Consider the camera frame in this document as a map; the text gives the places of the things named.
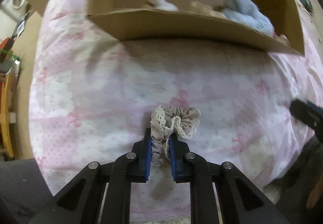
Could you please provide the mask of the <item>beige lace scrunchie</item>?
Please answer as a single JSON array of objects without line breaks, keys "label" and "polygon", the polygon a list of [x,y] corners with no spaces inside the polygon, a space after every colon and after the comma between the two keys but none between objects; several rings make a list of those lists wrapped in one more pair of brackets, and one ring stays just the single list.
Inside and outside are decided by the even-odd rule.
[{"label": "beige lace scrunchie", "polygon": [[201,112],[194,107],[156,107],[151,114],[151,165],[158,167],[163,158],[170,160],[169,138],[175,133],[179,138],[191,140],[197,133]]}]

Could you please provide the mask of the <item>light blue plush toy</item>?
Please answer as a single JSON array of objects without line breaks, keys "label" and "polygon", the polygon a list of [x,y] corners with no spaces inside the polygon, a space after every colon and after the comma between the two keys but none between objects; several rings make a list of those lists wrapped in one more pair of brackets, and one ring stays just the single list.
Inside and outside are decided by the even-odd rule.
[{"label": "light blue plush toy", "polygon": [[252,0],[225,0],[221,11],[228,20],[248,26],[270,37],[274,35],[274,26],[263,15]]}]

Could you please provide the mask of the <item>white plastic label packet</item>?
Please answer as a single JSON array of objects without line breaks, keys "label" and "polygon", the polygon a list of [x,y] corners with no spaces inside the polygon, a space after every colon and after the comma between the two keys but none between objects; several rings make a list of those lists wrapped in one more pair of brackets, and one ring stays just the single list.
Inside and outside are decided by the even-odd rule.
[{"label": "white plastic label packet", "polygon": [[146,0],[143,5],[145,9],[157,9],[164,11],[178,11],[178,7],[166,0]]}]

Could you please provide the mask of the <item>cream lace scrunchie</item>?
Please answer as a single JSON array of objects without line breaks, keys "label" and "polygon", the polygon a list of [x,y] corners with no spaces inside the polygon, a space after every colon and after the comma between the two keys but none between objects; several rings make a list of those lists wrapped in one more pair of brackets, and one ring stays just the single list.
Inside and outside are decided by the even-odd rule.
[{"label": "cream lace scrunchie", "polygon": [[219,11],[215,11],[211,6],[202,4],[201,2],[198,2],[198,1],[190,2],[188,11],[198,15],[216,17],[219,19],[227,19],[223,13]]}]

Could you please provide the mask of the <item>pink patterned bed quilt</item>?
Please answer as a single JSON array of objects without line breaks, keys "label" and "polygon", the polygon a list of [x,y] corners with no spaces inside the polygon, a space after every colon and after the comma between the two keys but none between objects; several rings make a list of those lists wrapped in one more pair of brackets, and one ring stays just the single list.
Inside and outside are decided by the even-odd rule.
[{"label": "pink patterned bed quilt", "polygon": [[304,56],[201,40],[120,43],[86,17],[87,0],[50,0],[29,97],[34,157],[55,195],[89,162],[130,151],[158,106],[200,110],[192,151],[230,161],[269,191],[314,132],[291,117],[294,96],[322,105],[321,39],[299,8]]}]

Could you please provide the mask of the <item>wooden yellow chair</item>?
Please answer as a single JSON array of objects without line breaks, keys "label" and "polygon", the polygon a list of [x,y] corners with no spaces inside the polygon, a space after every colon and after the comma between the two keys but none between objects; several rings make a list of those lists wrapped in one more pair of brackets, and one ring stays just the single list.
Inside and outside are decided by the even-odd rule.
[{"label": "wooden yellow chair", "polygon": [[6,74],[1,81],[1,155],[8,160],[14,159],[14,151],[10,137],[10,124],[15,123],[15,113],[12,108],[12,76]]}]

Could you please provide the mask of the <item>brown cardboard box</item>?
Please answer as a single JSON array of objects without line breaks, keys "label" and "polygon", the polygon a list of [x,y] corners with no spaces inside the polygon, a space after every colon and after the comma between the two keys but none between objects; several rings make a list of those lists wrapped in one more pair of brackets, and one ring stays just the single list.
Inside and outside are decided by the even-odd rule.
[{"label": "brown cardboard box", "polygon": [[295,0],[88,0],[87,16],[121,41],[198,38],[305,52]]}]

